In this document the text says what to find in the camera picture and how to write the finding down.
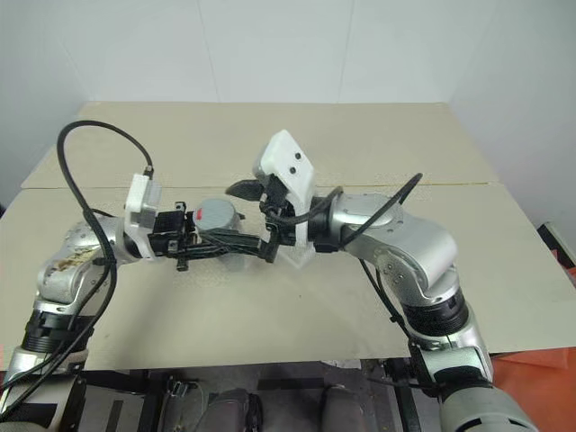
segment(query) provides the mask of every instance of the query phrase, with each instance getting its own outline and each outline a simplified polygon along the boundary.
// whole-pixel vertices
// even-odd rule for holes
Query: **red object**
[[[494,359],[495,384],[542,432],[576,431],[576,347]]]

